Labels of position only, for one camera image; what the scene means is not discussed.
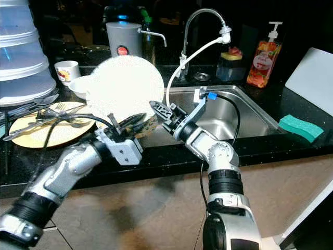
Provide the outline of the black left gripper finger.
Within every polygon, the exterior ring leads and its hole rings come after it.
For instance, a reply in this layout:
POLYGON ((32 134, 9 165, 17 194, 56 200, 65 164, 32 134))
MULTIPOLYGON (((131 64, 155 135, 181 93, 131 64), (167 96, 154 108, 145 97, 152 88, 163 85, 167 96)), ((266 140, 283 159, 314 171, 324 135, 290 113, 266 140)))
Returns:
POLYGON ((131 115, 122 121, 122 127, 142 126, 145 123, 146 116, 147 114, 145 112, 131 115))
POLYGON ((132 129, 132 133, 135 138, 141 139, 145 136, 149 136, 152 131, 156 129, 156 123, 143 123, 141 126, 135 126, 132 129))

